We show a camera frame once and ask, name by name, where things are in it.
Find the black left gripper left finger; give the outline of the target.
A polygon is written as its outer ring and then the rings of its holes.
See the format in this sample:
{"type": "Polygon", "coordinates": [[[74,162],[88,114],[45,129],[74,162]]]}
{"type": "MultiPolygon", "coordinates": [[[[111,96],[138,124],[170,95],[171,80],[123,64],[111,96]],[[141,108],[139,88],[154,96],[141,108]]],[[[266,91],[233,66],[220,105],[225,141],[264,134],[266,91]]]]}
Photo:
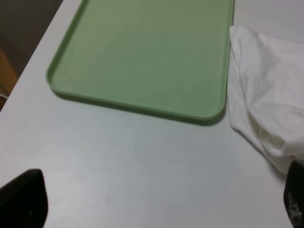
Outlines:
{"type": "Polygon", "coordinates": [[[2,228],[42,228],[48,215],[43,172],[29,169],[0,188],[2,228]]]}

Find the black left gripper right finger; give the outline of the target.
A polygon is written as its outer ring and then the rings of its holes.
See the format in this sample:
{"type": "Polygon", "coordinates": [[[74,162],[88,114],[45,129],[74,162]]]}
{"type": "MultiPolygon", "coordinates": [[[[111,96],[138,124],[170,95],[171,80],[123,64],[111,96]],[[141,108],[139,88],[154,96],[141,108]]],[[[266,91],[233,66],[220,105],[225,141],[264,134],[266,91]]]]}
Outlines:
{"type": "Polygon", "coordinates": [[[293,161],[288,169],[284,205],[294,228],[304,227],[304,163],[293,161]]]}

